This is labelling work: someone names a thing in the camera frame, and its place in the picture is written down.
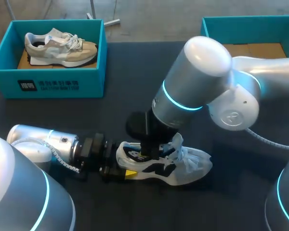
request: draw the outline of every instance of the black logo on shoe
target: black logo on shoe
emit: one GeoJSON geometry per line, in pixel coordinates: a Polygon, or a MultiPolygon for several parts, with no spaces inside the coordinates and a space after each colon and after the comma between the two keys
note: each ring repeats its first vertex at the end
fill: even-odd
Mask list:
{"type": "Polygon", "coordinates": [[[147,167],[143,172],[155,172],[155,174],[168,177],[175,170],[176,165],[170,164],[165,167],[165,164],[155,163],[147,167]]]}
{"type": "Polygon", "coordinates": [[[140,150],[132,147],[123,147],[125,154],[136,162],[145,162],[151,160],[151,157],[141,155],[140,150]]]}

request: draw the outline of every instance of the shoelace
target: shoelace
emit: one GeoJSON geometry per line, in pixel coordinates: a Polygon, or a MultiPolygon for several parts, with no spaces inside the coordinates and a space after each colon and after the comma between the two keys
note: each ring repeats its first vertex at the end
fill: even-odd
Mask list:
{"type": "Polygon", "coordinates": [[[195,158],[197,158],[197,157],[194,156],[194,158],[193,158],[194,160],[191,160],[189,158],[184,158],[187,154],[188,154],[188,149],[185,147],[181,147],[181,151],[180,152],[178,151],[178,155],[176,158],[172,159],[169,156],[166,156],[165,158],[173,161],[175,164],[183,161],[184,165],[186,167],[186,173],[187,174],[189,174],[191,172],[195,172],[197,170],[201,170],[202,168],[199,168],[199,166],[198,166],[198,160],[195,162],[195,158]]]}
{"type": "Polygon", "coordinates": [[[165,156],[165,158],[173,161],[174,163],[181,162],[183,160],[184,156],[187,154],[187,148],[181,147],[179,150],[177,150],[178,155],[174,159],[170,158],[169,155],[165,156]]]}
{"type": "Polygon", "coordinates": [[[67,45],[69,47],[68,50],[77,50],[82,48],[82,41],[84,41],[84,39],[80,39],[77,35],[72,35],[70,33],[63,33],[63,35],[66,35],[66,42],[60,44],[60,46],[67,45]]]}

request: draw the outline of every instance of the open box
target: open box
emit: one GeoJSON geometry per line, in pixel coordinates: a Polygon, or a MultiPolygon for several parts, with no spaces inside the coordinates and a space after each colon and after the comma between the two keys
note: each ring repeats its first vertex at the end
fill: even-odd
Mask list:
{"type": "Polygon", "coordinates": [[[289,57],[289,15],[204,17],[200,33],[232,56],[289,57]]]}
{"type": "Polygon", "coordinates": [[[100,98],[104,93],[107,42],[102,20],[12,21],[0,44],[0,90],[5,98],[100,98]],[[25,34],[52,28],[98,44],[95,68],[17,69],[25,34]]]}

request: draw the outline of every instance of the white sneaker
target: white sneaker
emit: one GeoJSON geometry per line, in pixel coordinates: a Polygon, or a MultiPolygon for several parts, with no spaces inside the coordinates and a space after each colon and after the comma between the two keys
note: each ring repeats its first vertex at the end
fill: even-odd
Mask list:
{"type": "Polygon", "coordinates": [[[25,35],[25,47],[31,56],[31,65],[60,64],[66,67],[77,67],[89,63],[97,54],[98,46],[86,42],[77,35],[62,33],[53,28],[46,35],[25,35]]]}
{"type": "Polygon", "coordinates": [[[121,168],[135,171],[133,180],[158,178],[170,185],[183,185],[204,177],[212,168],[210,155],[204,151],[183,147],[183,138],[177,133],[172,142],[164,145],[159,160],[142,156],[140,143],[122,142],[117,150],[121,168]]]}

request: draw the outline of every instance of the black table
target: black table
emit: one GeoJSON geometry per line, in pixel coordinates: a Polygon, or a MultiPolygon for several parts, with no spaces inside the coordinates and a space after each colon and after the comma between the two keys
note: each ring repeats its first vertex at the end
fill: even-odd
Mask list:
{"type": "MultiPolygon", "coordinates": [[[[5,139],[15,124],[25,124],[83,137],[99,131],[131,141],[124,130],[128,114],[150,107],[183,45],[109,43],[102,99],[5,100],[0,94],[0,137],[5,139]]],[[[289,145],[289,99],[262,103],[252,129],[289,145]]],[[[156,180],[105,184],[94,173],[86,183],[58,179],[74,200],[76,230],[266,230],[265,198],[289,160],[289,151],[244,131],[218,128],[207,108],[180,132],[185,146],[212,155],[208,176],[183,187],[156,180]]]]}

